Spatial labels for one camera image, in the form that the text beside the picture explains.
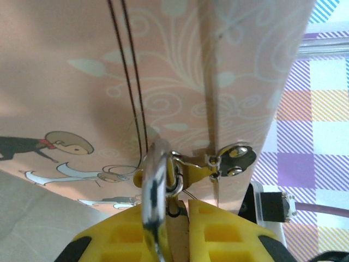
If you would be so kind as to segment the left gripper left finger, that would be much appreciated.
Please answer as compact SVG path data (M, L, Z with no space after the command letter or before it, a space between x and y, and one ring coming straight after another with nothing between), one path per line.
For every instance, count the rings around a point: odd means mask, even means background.
M170 261L166 205L137 205L77 234L55 261Z

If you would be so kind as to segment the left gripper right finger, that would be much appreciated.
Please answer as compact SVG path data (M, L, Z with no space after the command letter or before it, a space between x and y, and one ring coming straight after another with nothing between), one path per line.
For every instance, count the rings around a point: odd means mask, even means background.
M201 200L189 200L190 261L296 261L270 230Z

